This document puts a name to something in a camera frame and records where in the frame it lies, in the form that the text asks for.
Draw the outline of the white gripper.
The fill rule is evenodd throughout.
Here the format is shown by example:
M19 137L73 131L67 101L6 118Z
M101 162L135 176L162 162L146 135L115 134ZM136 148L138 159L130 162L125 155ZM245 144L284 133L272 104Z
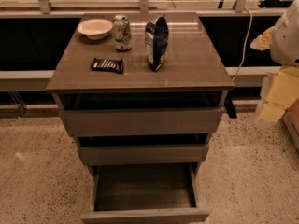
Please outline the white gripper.
M299 98L299 0L294 0L270 27L250 44L258 51L270 50L271 59L283 66L269 73L261 89L261 101L255 110L254 124L268 129L277 124Z

